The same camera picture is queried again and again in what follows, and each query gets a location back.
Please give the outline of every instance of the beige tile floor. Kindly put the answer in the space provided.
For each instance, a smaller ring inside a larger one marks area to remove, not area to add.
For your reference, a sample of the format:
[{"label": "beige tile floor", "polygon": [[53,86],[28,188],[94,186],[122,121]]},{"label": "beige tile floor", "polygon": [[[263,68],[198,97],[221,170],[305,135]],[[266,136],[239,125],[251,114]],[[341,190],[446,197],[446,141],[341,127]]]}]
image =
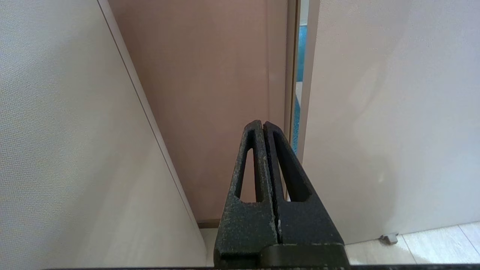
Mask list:
[{"label": "beige tile floor", "polygon": [[[217,229],[201,229],[213,266]],[[408,233],[395,245],[372,240],[346,246],[351,264],[480,263],[480,222]]]}]

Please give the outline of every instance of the pink wall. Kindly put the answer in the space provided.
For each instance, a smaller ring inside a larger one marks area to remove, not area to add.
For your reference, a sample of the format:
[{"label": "pink wall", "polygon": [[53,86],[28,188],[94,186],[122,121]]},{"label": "pink wall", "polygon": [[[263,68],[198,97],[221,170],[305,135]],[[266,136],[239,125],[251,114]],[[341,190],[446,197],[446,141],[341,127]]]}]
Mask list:
[{"label": "pink wall", "polygon": [[[268,3],[110,0],[197,221],[221,217],[243,127],[283,121],[285,67],[268,67],[275,39],[267,35]],[[279,96],[272,98],[276,73]],[[242,198],[254,201],[247,170]]]}]

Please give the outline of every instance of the floor tile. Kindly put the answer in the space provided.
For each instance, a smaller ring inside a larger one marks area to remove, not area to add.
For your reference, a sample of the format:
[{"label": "floor tile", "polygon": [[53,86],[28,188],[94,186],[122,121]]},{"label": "floor tile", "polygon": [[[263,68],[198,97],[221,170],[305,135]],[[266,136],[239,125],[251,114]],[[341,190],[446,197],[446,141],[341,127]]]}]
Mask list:
[{"label": "floor tile", "polygon": [[480,263],[480,255],[458,226],[403,237],[417,263]]},{"label": "floor tile", "polygon": [[346,245],[345,248],[350,264],[415,264],[401,235],[395,245],[386,245],[379,240],[372,240]]},{"label": "floor tile", "polygon": [[477,252],[480,253],[480,222],[460,225],[460,229],[462,229]]},{"label": "floor tile", "polygon": [[215,246],[215,239],[218,229],[200,229],[202,237],[205,241],[205,248],[207,249],[207,263],[206,266],[213,266],[213,248]]}]

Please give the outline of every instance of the white door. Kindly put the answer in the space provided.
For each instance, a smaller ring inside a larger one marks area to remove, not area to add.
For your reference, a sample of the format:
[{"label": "white door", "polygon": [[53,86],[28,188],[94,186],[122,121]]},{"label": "white door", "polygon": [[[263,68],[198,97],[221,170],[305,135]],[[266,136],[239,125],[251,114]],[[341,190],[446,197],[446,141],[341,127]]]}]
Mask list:
[{"label": "white door", "polygon": [[0,269],[204,265],[98,2],[1,1],[0,25]]},{"label": "white door", "polygon": [[310,3],[303,166],[345,242],[480,220],[480,1]]}]

